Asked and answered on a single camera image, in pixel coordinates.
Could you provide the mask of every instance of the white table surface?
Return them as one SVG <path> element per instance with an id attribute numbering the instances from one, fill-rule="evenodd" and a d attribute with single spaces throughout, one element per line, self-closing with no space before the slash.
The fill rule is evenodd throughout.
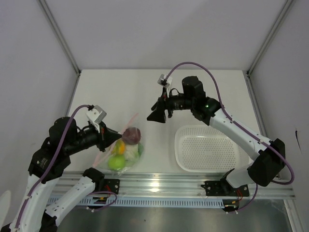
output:
<path id="1" fill-rule="evenodd" d="M 151 107 L 162 93 L 157 84 L 161 74 L 169 70 L 83 70 L 70 108 L 70 115 L 81 104 L 99 105 L 107 112 L 107 127 L 121 131 L 135 113 L 139 113 L 138 127 L 144 140 L 145 151 L 130 173 L 188 173 L 181 169 L 175 159 L 174 137 L 184 125 L 203 124 L 190 111 L 175 111 L 166 124 L 146 120 Z M 222 101 L 228 111 L 245 125 L 259 131 L 242 71 L 212 70 Z M 217 98 L 212 79 L 203 70 L 176 70 L 172 86 L 183 92 L 181 80 L 197 76 L 202 81 L 207 96 Z M 87 125 L 86 109 L 75 117 L 81 128 Z M 98 154 L 96 147 L 71 156 L 66 171 L 84 171 L 92 166 Z"/>

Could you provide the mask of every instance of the transparent plastic bag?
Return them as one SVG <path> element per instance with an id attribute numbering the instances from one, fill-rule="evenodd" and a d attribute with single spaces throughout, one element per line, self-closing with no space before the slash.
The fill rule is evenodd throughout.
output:
<path id="1" fill-rule="evenodd" d="M 123 173 L 133 167 L 144 152 L 139 114 L 135 114 L 121 131 L 122 138 L 115 141 L 104 153 L 100 152 L 93 167 L 102 172 Z"/>

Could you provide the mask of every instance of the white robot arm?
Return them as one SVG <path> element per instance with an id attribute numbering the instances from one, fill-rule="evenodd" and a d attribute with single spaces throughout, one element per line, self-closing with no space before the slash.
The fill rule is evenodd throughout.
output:
<path id="1" fill-rule="evenodd" d="M 147 117 L 148 121 L 165 123 L 165 110 L 169 118 L 172 117 L 174 110 L 191 110 L 196 119 L 227 135 L 254 161 L 253 164 L 232 169 L 222 177 L 220 185 L 226 196 L 246 184 L 256 183 L 267 186 L 270 182 L 276 183 L 273 179 L 286 164 L 292 170 L 285 160 L 285 146 L 280 139 L 271 141 L 235 120 L 223 107 L 220 95 L 220 101 L 206 96 L 203 84 L 196 76 L 184 78 L 183 93 L 178 92 L 177 95 L 172 95 L 171 92 L 167 95 L 167 87 L 170 89 L 171 86 L 168 77 L 162 75 L 158 80 L 158 83 L 163 86 L 163 92 L 151 108 L 152 113 Z M 291 174 L 291 181 L 287 184 L 294 180 L 293 171 Z"/>
<path id="2" fill-rule="evenodd" d="M 89 125 L 78 132 L 73 117 L 82 107 L 88 108 Z M 62 198 L 46 207 L 53 188 L 70 164 L 70 155 L 94 145 L 104 151 L 122 137 L 106 127 L 102 121 L 105 116 L 99 106 L 84 105 L 78 107 L 71 118 L 56 120 L 49 129 L 49 137 L 32 157 L 24 201 L 13 222 L 1 232 L 56 232 L 63 218 L 81 199 L 93 191 L 104 190 L 104 174 L 90 168 Z"/>

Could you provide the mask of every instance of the perforated tray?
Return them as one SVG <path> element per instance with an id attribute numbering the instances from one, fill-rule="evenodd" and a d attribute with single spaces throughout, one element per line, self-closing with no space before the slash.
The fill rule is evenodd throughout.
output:
<path id="1" fill-rule="evenodd" d="M 203 125 L 177 130 L 175 156 L 182 169 L 203 173 L 225 173 L 251 161 L 247 153 L 226 135 Z"/>

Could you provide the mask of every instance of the wire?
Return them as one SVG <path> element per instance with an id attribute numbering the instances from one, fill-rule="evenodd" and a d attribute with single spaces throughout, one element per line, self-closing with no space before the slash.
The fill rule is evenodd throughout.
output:
<path id="1" fill-rule="evenodd" d="M 166 78 L 164 79 L 164 81 L 167 81 L 168 78 L 170 77 L 170 75 L 179 67 L 179 66 L 182 66 L 184 64 L 192 64 L 192 65 L 195 65 L 195 66 L 198 66 L 200 67 L 201 69 L 205 70 L 209 76 L 212 78 L 213 80 L 213 83 L 215 85 L 215 88 L 216 88 L 216 91 L 217 91 L 217 95 L 218 95 L 218 99 L 219 99 L 219 103 L 221 105 L 221 108 L 222 108 L 222 111 L 223 113 L 226 115 L 226 117 L 231 121 L 233 122 L 236 126 L 238 126 L 241 130 L 243 130 L 246 134 L 248 134 L 249 136 L 251 136 L 253 139 L 255 139 L 256 141 L 258 141 L 259 143 L 261 143 L 262 145 L 264 145 L 265 147 L 269 148 L 271 151 L 273 151 L 283 162 L 284 164 L 288 167 L 290 173 L 291 173 L 291 179 L 288 181 L 288 182 L 279 182 L 279 181 L 275 181 L 275 180 L 272 180 L 273 183 L 275 184 L 279 184 L 279 185 L 289 185 L 291 183 L 293 183 L 294 179 L 295 179 L 295 175 L 294 175 L 294 171 L 291 167 L 291 165 L 288 163 L 288 161 L 286 161 L 286 159 L 278 152 L 276 151 L 273 147 L 271 147 L 270 145 L 266 144 L 265 142 L 261 141 L 258 137 L 256 137 L 254 134 L 252 134 L 250 131 L 248 131 L 246 128 L 244 128 L 242 125 L 240 125 L 238 122 L 234 121 L 233 118 L 227 113 L 227 111 L 225 110 L 225 107 L 222 103 L 222 99 L 221 99 L 221 95 L 220 95 L 220 92 L 219 92 L 219 88 L 218 88 L 218 84 L 214 78 L 214 76 L 211 74 L 211 72 L 206 69 L 204 66 L 198 64 L 198 63 L 195 63 L 195 62 L 183 62 L 183 63 L 180 63 L 180 64 L 177 64 L 169 73 L 168 75 L 166 76 Z"/>
<path id="2" fill-rule="evenodd" d="M 47 176 L 47 174 L 49 173 L 49 171 L 52 169 L 52 166 L 54 165 L 55 160 L 57 159 L 57 157 L 58 157 L 58 155 L 59 155 L 59 152 L 60 152 L 60 150 L 61 150 L 62 144 L 63 144 L 64 139 L 65 139 L 65 137 L 66 137 L 66 134 L 67 134 L 67 132 L 68 132 L 68 130 L 69 130 L 70 124 L 71 124 L 72 121 L 73 121 L 74 116 L 76 115 L 76 113 L 77 113 L 80 109 L 82 109 L 82 108 L 84 108 L 84 107 L 89 107 L 89 106 L 90 106 L 90 105 L 81 105 L 81 106 L 77 107 L 76 110 L 74 110 L 74 112 L 73 112 L 73 114 L 71 115 L 71 117 L 69 118 L 69 120 L 68 120 L 68 122 L 67 122 L 67 125 L 66 125 L 66 127 L 64 128 L 64 130 L 63 130 L 63 133 L 62 133 L 60 142 L 59 142 L 59 144 L 58 144 L 58 147 L 57 147 L 57 149 L 56 149 L 56 152 L 55 152 L 55 154 L 54 154 L 52 160 L 50 161 L 50 163 L 49 163 L 47 169 L 45 170 L 45 172 L 43 173 L 43 175 L 42 175 L 42 176 L 39 178 L 39 180 L 38 180 L 37 182 L 35 182 L 35 184 L 32 186 L 32 188 L 30 189 L 29 193 L 27 194 L 26 199 L 24 200 L 24 202 L 23 202 L 23 204 L 22 204 L 22 206 L 21 206 L 21 209 L 20 209 L 20 211 L 19 211 L 19 214 L 18 214 L 17 220 L 16 220 L 16 225 L 15 225 L 15 228 L 16 228 L 16 229 L 18 229 L 18 227 L 19 227 L 19 225 L 20 225 L 20 221 L 21 221 L 22 215 L 23 215 L 23 213 L 24 213 L 24 210 L 25 210 L 25 208 L 26 208 L 26 206 L 27 206 L 27 203 L 28 203 L 29 199 L 32 197 L 31 195 L 32 195 L 32 193 L 34 192 L 35 188 L 37 187 L 37 185 L 38 185 L 39 183 L 41 183 L 41 182 L 44 180 L 44 178 Z"/>
<path id="3" fill-rule="evenodd" d="M 90 208 L 87 206 L 87 209 L 90 209 L 92 213 L 93 213 L 93 212 L 96 212 L 96 211 L 100 211 L 100 210 L 105 209 L 105 208 L 107 208 L 107 207 L 110 207 L 110 206 L 111 206 L 112 204 L 114 204 L 114 203 L 116 202 L 116 200 L 117 200 L 117 194 L 114 193 L 114 192 L 111 192 L 111 191 L 92 192 L 92 193 L 88 194 L 88 196 L 94 195 L 94 194 L 109 194 L 109 195 L 112 194 L 112 195 L 115 196 L 115 200 L 113 200 L 111 203 L 109 203 L 109 204 L 107 204 L 107 205 L 105 205 L 105 206 L 102 206 L 102 207 L 100 207 L 100 208 L 98 208 L 98 209 L 90 209 Z"/>
<path id="4" fill-rule="evenodd" d="M 177 91 L 177 93 L 180 94 L 180 92 L 178 91 L 178 89 L 172 88 L 172 89 L 169 91 L 169 95 L 170 95 L 170 96 L 171 96 L 171 93 L 172 93 L 173 90 Z"/>
<path id="5" fill-rule="evenodd" d="M 257 195 L 257 190 L 258 190 L 258 185 L 257 183 L 255 184 L 256 185 L 256 188 L 255 188 L 255 192 L 254 192 L 254 195 L 252 196 L 251 200 L 245 205 L 243 206 L 242 208 L 239 208 L 238 210 L 236 211 L 241 211 L 241 210 L 244 210 L 245 208 L 247 208 L 255 199 L 256 195 Z"/>
<path id="6" fill-rule="evenodd" d="M 239 189 L 237 189 L 237 196 L 238 196 L 239 194 L 240 194 L 240 196 L 241 196 L 241 199 L 238 199 L 238 201 L 240 202 L 240 201 L 242 200 L 243 196 L 242 196 L 241 191 L 240 191 Z"/>

